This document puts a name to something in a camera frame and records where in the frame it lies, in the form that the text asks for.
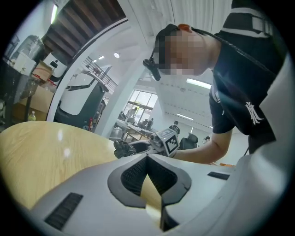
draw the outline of man's hand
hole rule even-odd
[[[222,158],[230,146],[232,130],[223,134],[212,135],[211,141],[202,147],[177,151],[174,159],[210,164]]]

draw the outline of ceiling light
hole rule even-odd
[[[198,85],[198,86],[201,86],[201,87],[206,88],[206,89],[211,88],[210,84],[204,83],[204,82],[201,82],[201,81],[198,81],[198,80],[194,80],[194,79],[186,79],[186,83],[191,83],[191,84],[194,84],[194,85]]]
[[[54,22],[56,12],[57,12],[57,6],[54,4],[53,9],[52,9],[52,14],[51,14],[51,24]]]
[[[187,117],[187,116],[184,116],[184,115],[182,115],[182,114],[178,114],[178,113],[177,113],[177,115],[178,115],[178,116],[181,116],[181,117],[183,117],[183,118],[189,119],[189,120],[194,120],[194,119],[192,119],[192,118],[190,118],[190,117]]]

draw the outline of plastic bottle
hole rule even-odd
[[[35,120],[36,120],[35,112],[32,111],[32,113],[28,116],[28,121],[35,121]]]

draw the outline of cardboard box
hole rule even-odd
[[[36,120],[46,120],[47,113],[51,104],[53,93],[38,86],[35,94],[32,96],[29,114],[35,111]],[[14,104],[12,116],[23,121],[27,99],[22,99],[19,103]]]
[[[52,73],[52,68],[40,60],[39,64],[32,72],[32,77],[39,78],[42,81],[46,82],[51,77]]]

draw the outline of white wall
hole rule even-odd
[[[53,6],[52,1],[44,0],[27,16],[15,33],[19,38],[16,49],[29,35],[36,35],[41,39],[46,34],[51,24]]]
[[[216,161],[216,164],[225,163],[236,165],[238,160],[245,154],[248,148],[248,136],[242,133],[233,134],[227,154]]]
[[[153,111],[152,111],[152,114],[150,115],[150,118],[153,118],[152,128],[157,131],[164,130],[174,123],[173,117],[170,117],[163,113],[158,100],[156,101],[156,104],[153,107]],[[192,130],[192,126],[178,122],[178,127],[180,129],[178,139],[179,141],[181,141],[182,138],[187,138],[189,136],[189,133]],[[199,139],[198,144],[200,146],[203,145],[203,142],[202,142],[203,138],[210,135],[209,133],[206,133],[197,128],[193,128],[192,133],[198,137]]]

